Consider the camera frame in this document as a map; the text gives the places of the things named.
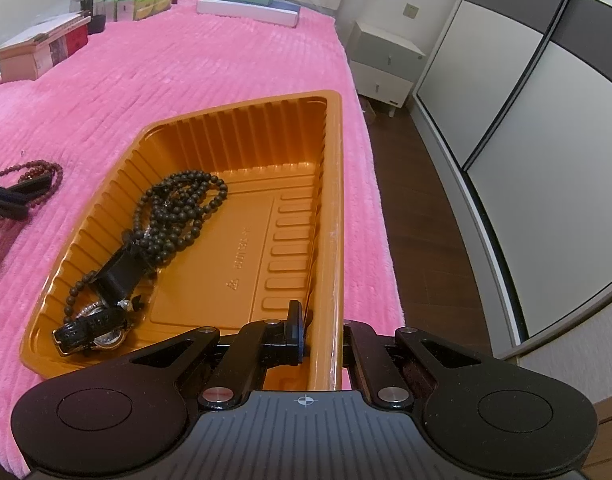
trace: drawer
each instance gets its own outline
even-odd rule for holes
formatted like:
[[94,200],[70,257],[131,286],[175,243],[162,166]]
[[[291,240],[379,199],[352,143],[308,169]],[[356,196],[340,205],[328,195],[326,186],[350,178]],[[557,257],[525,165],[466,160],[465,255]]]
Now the drawer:
[[356,61],[350,62],[357,93],[401,108],[413,83]]
[[383,72],[417,81],[422,73],[425,57],[420,52],[361,30],[355,25],[348,58]]

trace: tray rim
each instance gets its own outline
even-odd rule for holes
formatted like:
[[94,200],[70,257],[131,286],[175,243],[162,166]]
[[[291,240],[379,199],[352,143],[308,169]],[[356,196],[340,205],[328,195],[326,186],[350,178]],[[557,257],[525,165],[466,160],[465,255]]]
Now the tray rim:
[[[211,108],[203,108],[195,110],[187,114],[173,116],[144,126],[135,136],[134,140],[126,147],[119,156],[118,160],[108,170],[103,181],[100,183],[96,192],[88,200],[82,212],[78,216],[71,234],[62,244],[62,248],[58,253],[52,268],[46,277],[41,293],[33,306],[31,315],[28,317],[28,322],[24,329],[22,339],[19,344],[19,358],[21,363],[39,374],[42,379],[48,376],[42,373],[46,358],[40,357],[31,348],[31,336],[35,327],[41,309],[44,306],[46,295],[50,290],[52,283],[61,268],[68,250],[78,236],[81,226],[90,211],[101,198],[102,193],[107,189],[110,182],[118,170],[126,161],[127,154],[131,153],[135,148],[146,139],[148,134],[153,133],[158,127],[168,124],[171,121],[184,120],[194,117],[199,114],[214,114],[235,108],[250,107],[262,104],[271,104],[281,101],[297,100],[304,98],[324,98],[327,101],[326,107],[326,126],[325,135],[326,142],[324,143],[324,173],[332,174],[332,179],[327,179],[322,183],[322,204],[332,204],[329,207],[321,208],[320,223],[331,222],[330,225],[337,226],[337,232],[334,237],[320,236],[319,237],[319,256],[317,259],[317,268],[319,279],[315,283],[314,293],[317,300],[317,310],[321,310],[323,316],[313,316],[312,323],[308,327],[307,342],[310,345],[310,357],[308,363],[308,390],[310,391],[328,391],[340,390],[342,387],[342,331],[343,331],[343,124],[342,124],[342,96],[334,90],[318,90],[310,92],[299,92],[294,94],[283,94],[278,96],[269,96],[235,102],[227,105],[220,105]],[[329,133],[338,131],[338,135],[329,136]],[[330,290],[331,295],[326,297],[323,292]],[[327,303],[329,308],[321,308],[323,303]],[[313,344],[317,340],[332,339],[332,346],[323,348],[322,344]],[[64,374],[73,370],[64,369]]]

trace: black bead necklace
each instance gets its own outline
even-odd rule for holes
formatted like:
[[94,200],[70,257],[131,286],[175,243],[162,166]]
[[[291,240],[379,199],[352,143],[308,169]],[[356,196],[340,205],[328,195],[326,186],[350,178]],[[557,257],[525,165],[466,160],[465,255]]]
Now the black bead necklace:
[[[202,206],[210,189],[217,190],[217,195]],[[147,189],[140,198],[132,218],[131,239],[142,248],[153,268],[165,267],[177,252],[195,243],[204,221],[227,196],[228,186],[216,175],[198,170],[173,173]],[[149,204],[148,224],[144,228],[142,217]],[[64,323],[72,321],[76,298],[95,275],[95,271],[85,274],[68,291]]]

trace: sliding wardrobe door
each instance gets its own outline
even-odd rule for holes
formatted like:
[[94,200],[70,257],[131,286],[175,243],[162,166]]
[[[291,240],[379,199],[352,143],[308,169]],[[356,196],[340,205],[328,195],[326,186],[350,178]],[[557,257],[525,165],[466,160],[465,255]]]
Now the sliding wardrobe door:
[[612,296],[612,0],[570,0],[468,174],[529,336]]
[[418,99],[463,165],[535,53],[562,0],[463,0]]

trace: orange tray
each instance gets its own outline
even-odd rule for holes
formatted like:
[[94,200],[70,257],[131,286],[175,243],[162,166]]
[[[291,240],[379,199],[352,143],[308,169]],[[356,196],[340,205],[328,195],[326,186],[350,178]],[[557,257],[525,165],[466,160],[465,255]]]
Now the orange tray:
[[[136,294],[147,306],[114,351],[61,357],[52,331],[68,289],[121,246],[145,189],[177,171],[217,174],[228,200],[201,236]],[[96,301],[85,289],[76,311]],[[50,378],[202,325],[223,334],[284,319],[290,300],[311,313],[310,357],[269,370],[266,389],[340,387],[343,326],[341,96],[310,92],[211,108],[147,126],[91,199],[46,281],[20,346]]]

